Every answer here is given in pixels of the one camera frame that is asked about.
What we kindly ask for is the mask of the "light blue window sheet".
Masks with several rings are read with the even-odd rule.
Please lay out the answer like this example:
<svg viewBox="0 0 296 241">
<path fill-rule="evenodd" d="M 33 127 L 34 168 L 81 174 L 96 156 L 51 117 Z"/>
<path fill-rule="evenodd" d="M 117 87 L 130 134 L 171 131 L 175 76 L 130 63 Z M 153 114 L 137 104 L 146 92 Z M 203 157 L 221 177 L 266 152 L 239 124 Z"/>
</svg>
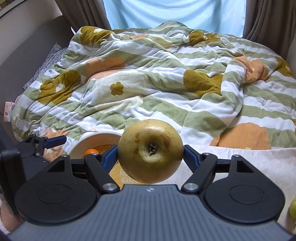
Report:
<svg viewBox="0 0 296 241">
<path fill-rule="evenodd" d="M 246 14 L 243 0 L 114 0 L 103 3 L 113 29 L 152 28 L 172 20 L 191 29 L 243 35 Z"/>
</svg>

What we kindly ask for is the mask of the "left brown curtain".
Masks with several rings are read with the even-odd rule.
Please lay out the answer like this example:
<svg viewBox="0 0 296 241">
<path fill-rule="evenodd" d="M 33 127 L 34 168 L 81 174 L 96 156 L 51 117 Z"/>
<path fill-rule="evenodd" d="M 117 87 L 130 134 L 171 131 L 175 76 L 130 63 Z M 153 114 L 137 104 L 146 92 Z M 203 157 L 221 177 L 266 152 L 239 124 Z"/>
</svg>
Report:
<svg viewBox="0 0 296 241">
<path fill-rule="evenodd" d="M 102 0 L 55 0 L 55 2 L 75 32 L 83 26 L 111 30 Z"/>
</svg>

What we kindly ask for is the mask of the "white floral tablecloth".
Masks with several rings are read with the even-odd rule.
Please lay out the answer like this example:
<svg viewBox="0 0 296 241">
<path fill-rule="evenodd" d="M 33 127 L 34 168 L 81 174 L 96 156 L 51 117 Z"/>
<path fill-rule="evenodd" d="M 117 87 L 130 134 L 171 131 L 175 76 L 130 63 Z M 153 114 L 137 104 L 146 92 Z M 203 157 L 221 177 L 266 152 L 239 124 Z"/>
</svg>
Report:
<svg viewBox="0 0 296 241">
<path fill-rule="evenodd" d="M 250 148 L 233 149 L 203 145 L 192 145 L 192 148 L 200 154 L 214 154 L 218 159 L 230 160 L 232 156 L 238 155 L 236 168 L 238 173 L 251 172 L 242 163 L 246 160 L 268 177 L 285 195 L 285 206 L 278 223 L 295 234 L 295 218 L 290 216 L 290 204 L 295 199 L 295 148 L 251 150 Z"/>
</svg>

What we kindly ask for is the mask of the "brown curtain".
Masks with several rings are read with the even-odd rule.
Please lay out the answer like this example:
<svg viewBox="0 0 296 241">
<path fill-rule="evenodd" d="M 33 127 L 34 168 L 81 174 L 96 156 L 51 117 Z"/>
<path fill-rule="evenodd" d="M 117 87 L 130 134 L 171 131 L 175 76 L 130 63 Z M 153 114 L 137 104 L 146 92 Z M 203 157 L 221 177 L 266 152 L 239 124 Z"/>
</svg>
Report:
<svg viewBox="0 0 296 241">
<path fill-rule="evenodd" d="M 295 1 L 248 0 L 243 38 L 286 58 L 295 35 Z"/>
<path fill-rule="evenodd" d="M 75 32 L 83 26 L 111 30 L 102 0 L 55 0 L 55 2 Z"/>
</svg>

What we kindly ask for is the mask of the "striped floral quilt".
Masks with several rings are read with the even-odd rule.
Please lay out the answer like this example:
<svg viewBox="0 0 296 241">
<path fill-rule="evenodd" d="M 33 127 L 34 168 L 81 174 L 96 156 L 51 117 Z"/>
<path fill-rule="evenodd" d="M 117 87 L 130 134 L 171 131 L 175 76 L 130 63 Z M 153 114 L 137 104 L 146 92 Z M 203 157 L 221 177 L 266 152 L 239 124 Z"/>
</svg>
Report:
<svg viewBox="0 0 296 241">
<path fill-rule="evenodd" d="M 81 27 L 60 59 L 16 101 L 21 141 L 122 133 L 136 121 L 172 125 L 184 144 L 295 147 L 295 78 L 271 49 L 175 21 L 155 28 Z"/>
</svg>

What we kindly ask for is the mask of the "right brown curtain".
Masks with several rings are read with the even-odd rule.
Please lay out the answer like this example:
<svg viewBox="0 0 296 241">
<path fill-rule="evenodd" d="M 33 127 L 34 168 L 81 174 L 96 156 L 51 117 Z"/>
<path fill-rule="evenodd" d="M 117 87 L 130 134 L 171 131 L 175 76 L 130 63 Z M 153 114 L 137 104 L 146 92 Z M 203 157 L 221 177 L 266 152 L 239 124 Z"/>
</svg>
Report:
<svg viewBox="0 0 296 241">
<path fill-rule="evenodd" d="M 286 58 L 295 35 L 295 1 L 248 0 L 243 38 Z"/>
</svg>

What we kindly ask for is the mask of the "grey patterned pillow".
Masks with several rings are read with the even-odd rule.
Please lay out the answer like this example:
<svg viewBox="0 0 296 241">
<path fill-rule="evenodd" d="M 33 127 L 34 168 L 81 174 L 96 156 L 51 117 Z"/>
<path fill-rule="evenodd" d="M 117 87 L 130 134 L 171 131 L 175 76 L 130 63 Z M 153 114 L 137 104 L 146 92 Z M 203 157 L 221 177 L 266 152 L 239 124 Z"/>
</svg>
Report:
<svg viewBox="0 0 296 241">
<path fill-rule="evenodd" d="M 66 50 L 67 47 L 62 48 L 60 45 L 55 43 L 42 65 L 37 69 L 33 77 L 23 86 L 23 90 L 26 90 L 40 75 L 44 74 L 49 68 L 57 63 L 64 56 Z"/>
</svg>

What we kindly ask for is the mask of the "grey bed headboard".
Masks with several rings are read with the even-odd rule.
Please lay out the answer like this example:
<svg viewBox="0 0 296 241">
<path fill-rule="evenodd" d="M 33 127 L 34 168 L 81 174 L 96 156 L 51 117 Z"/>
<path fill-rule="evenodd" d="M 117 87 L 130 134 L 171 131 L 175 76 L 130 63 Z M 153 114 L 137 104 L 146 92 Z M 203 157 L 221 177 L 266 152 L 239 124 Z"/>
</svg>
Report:
<svg viewBox="0 0 296 241">
<path fill-rule="evenodd" d="M 63 16 L 42 25 L 28 37 L 1 65 L 1 113 L 6 101 L 14 101 L 23 86 L 43 64 L 53 45 L 61 48 L 69 45 L 74 36 Z"/>
</svg>

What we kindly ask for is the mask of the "small mandarin front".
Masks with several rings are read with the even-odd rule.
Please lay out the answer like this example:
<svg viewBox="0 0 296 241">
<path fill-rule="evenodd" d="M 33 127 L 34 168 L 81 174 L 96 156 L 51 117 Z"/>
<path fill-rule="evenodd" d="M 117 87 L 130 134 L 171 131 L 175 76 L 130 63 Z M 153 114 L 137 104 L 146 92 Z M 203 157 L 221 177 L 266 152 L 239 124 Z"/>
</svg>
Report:
<svg viewBox="0 0 296 241">
<path fill-rule="evenodd" d="M 89 154 L 100 154 L 100 151 L 98 151 L 96 149 L 88 149 L 84 152 L 83 157 L 87 156 Z"/>
</svg>

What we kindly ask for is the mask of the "green apple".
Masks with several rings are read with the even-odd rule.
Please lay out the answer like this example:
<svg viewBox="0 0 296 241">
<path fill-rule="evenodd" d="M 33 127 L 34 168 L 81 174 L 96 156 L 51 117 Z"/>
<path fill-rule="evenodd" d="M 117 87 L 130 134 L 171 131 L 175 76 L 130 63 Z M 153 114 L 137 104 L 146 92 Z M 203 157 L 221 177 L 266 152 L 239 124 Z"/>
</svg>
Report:
<svg viewBox="0 0 296 241">
<path fill-rule="evenodd" d="M 296 219 L 296 198 L 294 198 L 289 207 L 290 216 Z"/>
</svg>

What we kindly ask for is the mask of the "cream yellow duck plate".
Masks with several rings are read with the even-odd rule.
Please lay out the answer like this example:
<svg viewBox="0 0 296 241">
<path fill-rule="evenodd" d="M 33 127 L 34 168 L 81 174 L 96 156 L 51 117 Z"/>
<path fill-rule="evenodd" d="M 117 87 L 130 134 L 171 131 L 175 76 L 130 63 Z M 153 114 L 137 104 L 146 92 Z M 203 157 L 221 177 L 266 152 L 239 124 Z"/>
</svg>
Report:
<svg viewBox="0 0 296 241">
<path fill-rule="evenodd" d="M 89 149 L 95 149 L 100 154 L 103 154 L 112 145 L 117 145 L 121 134 L 106 131 L 97 133 L 85 133 L 81 139 L 75 144 L 70 152 L 68 153 L 72 159 L 80 159 L 84 156 L 85 152 Z M 133 178 L 128 176 L 119 161 L 116 161 L 112 170 L 109 172 L 109 176 L 118 184 L 120 188 L 125 184 L 144 185 L 144 183 L 135 181 Z"/>
</svg>

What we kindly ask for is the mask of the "framed wall picture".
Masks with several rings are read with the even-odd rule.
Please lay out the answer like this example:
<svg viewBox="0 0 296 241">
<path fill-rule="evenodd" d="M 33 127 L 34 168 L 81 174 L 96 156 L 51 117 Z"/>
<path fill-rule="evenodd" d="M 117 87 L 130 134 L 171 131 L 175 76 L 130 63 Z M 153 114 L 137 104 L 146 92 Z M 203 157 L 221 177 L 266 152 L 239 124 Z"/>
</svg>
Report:
<svg viewBox="0 0 296 241">
<path fill-rule="evenodd" d="M 0 18 L 25 1 L 26 0 L 1 0 Z"/>
</svg>

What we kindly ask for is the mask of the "yellow apple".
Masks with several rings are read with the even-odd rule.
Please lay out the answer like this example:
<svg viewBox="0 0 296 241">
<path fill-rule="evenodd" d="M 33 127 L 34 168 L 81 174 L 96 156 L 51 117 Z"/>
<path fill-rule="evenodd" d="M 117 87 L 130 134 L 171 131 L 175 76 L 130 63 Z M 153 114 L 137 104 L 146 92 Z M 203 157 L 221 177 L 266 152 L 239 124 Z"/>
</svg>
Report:
<svg viewBox="0 0 296 241">
<path fill-rule="evenodd" d="M 117 146 L 123 171 L 134 180 L 154 184 L 179 168 L 184 146 L 178 132 L 161 120 L 141 120 L 128 126 Z"/>
</svg>

